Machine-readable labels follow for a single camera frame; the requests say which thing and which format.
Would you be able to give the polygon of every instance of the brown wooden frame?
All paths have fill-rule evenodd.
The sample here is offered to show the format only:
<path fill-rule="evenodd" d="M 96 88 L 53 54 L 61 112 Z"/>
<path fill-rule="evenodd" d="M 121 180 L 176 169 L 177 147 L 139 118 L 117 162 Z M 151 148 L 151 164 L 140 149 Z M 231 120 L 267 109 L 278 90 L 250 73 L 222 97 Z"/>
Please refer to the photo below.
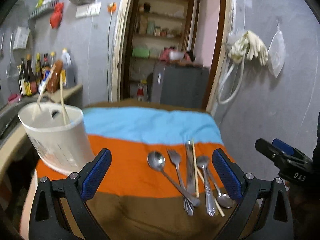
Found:
<path fill-rule="evenodd" d="M 185 28 L 183 32 L 183 38 L 182 38 L 182 50 L 186 50 L 188 46 L 189 41 L 189 35 L 190 35 L 190 29 L 191 29 L 191 21 L 192 21 L 192 13 L 193 13 L 193 6 L 195 3 L 195 0 L 185 0 L 188 2 L 188 10 L 186 15 L 186 22 L 185 22 Z M 130 92 L 129 92 L 129 67 L 130 67 L 130 58 L 132 55 L 132 39 L 134 34 L 134 24 L 136 20 L 136 16 L 138 13 L 138 7 L 139 7 L 139 0 L 133 0 L 132 3 L 132 13 L 130 16 L 130 19 L 128 19 L 127 26 L 128 26 L 128 37 L 126 40 L 126 48 L 125 52 L 123 54 L 123 66 L 122 66 L 122 73 L 121 73 L 121 84 L 120 87 L 120 98 L 129 98 Z"/>
<path fill-rule="evenodd" d="M 191 51 L 193 52 L 194 47 L 195 47 L 195 42 L 196 42 L 196 34 L 197 34 L 197 24 L 198 24 L 198 18 L 199 18 L 199 6 L 200 6 L 200 1 L 197 1 L 197 7 L 196 7 L 196 16 L 195 16 L 195 26 L 193 29 L 193 35 L 192 35 L 192 43 L 191 43 Z M 209 102 L 209 97 L 213 85 L 213 81 L 217 72 L 217 67 L 218 67 L 218 61 L 219 61 L 219 56 L 220 56 L 220 50 L 222 46 L 222 36 L 223 36 L 223 29 L 224 29 L 224 19 L 225 19 L 225 14 L 226 14 L 226 0 L 220 0 L 220 12 L 219 12 L 219 21 L 218 21 L 218 29 L 217 29 L 217 38 L 216 38 L 216 44 L 214 47 L 214 52 L 213 52 L 213 58 L 212 58 L 212 63 L 211 63 L 211 69 L 210 69 L 210 74 L 209 74 L 209 80 L 207 84 L 207 88 L 204 93 L 204 98 L 202 100 L 202 107 L 201 109 L 206 109 L 208 102 Z"/>

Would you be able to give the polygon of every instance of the gray wall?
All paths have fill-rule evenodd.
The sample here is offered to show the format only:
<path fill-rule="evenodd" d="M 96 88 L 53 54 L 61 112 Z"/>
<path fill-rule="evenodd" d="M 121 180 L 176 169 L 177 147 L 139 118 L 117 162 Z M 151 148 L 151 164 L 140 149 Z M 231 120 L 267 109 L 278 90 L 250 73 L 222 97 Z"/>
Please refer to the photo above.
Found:
<path fill-rule="evenodd" d="M 110 14 L 107 12 L 107 5 L 120 0 L 97 0 L 102 2 L 99 16 L 75 19 L 76 5 L 69 0 L 64 2 L 63 19 L 58 30 L 53 30 L 50 26 L 50 14 L 37 20 L 33 41 L 31 41 L 32 54 L 36 52 L 50 53 L 56 51 L 60 57 L 63 48 L 68 48 L 72 63 L 76 68 L 76 80 L 83 84 L 83 104 L 108 100 L 110 94 L 111 67 L 108 71 L 107 82 L 107 36 Z M 9 42 L 11 30 L 17 26 L 27 27 L 27 16 L 33 10 L 37 0 L 27 0 L 25 4 L 15 5 L 0 28 L 0 34 L 5 32 L 5 58 L 0 62 L 0 105 L 1 101 L 6 101 L 12 93 L 18 92 L 16 82 L 10 83 L 6 79 L 6 66 L 9 63 Z M 110 29 L 110 51 L 117 12 L 112 16 Z M 19 54 L 26 52 L 15 52 L 15 59 L 20 61 Z"/>
<path fill-rule="evenodd" d="M 275 79 L 265 68 L 246 64 L 239 94 L 215 116 L 229 153 L 260 179 L 273 179 L 278 169 L 255 151 L 256 139 L 279 138 L 311 157 L 320 111 L 320 25 L 308 5 L 304 0 L 252 0 L 251 6 L 250 0 L 237 0 L 235 29 L 254 31 L 267 48 L 277 20 L 286 45 L 282 72 Z"/>

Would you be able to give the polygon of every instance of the fork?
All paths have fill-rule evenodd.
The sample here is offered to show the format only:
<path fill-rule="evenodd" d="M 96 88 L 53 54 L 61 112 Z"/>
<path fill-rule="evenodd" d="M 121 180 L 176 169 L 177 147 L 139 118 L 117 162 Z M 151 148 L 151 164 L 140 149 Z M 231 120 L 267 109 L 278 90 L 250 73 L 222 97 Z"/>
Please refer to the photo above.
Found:
<path fill-rule="evenodd" d="M 175 150 L 168 150 L 167 149 L 167 152 L 168 152 L 168 155 L 170 157 L 171 162 L 176 166 L 180 186 L 182 188 L 186 189 L 184 186 L 183 180 L 181 178 L 180 170 L 179 170 L 179 164 L 181 162 L 180 155 Z M 193 215 L 193 205 L 189 202 L 189 200 L 185 196 L 183 196 L 183 208 L 189 216 Z"/>

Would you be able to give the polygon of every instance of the blue gripper pad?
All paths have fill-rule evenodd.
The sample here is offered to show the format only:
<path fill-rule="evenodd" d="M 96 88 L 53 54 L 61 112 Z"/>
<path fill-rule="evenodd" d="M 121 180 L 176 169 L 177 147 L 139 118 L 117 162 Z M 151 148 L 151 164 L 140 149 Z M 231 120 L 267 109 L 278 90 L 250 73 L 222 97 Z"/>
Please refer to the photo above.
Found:
<path fill-rule="evenodd" d="M 222 149 L 214 150 L 212 164 L 231 199 L 239 203 L 245 191 L 244 173 L 232 163 Z"/>
<path fill-rule="evenodd" d="M 87 163 L 80 171 L 78 189 L 83 202 L 92 199 L 97 192 L 102 179 L 111 165 L 111 152 L 102 149 L 90 163 Z"/>
<path fill-rule="evenodd" d="M 278 138 L 276 138 L 272 141 L 272 145 L 278 147 L 281 151 L 283 151 L 287 155 L 292 156 L 294 154 L 293 147 L 291 147 L 289 144 L 286 144 L 285 142 L 279 140 Z"/>

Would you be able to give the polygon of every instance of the red and white bottle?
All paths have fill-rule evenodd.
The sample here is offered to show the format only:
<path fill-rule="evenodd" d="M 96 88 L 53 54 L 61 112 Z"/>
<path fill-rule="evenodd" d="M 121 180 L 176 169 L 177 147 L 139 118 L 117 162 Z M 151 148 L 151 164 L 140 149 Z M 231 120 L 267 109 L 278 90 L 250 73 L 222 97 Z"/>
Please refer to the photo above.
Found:
<path fill-rule="evenodd" d="M 139 84 L 139 87 L 138 87 L 138 92 L 137 92 L 137 99 L 138 101 L 144 101 L 144 94 L 143 94 L 143 85 L 142 84 Z"/>

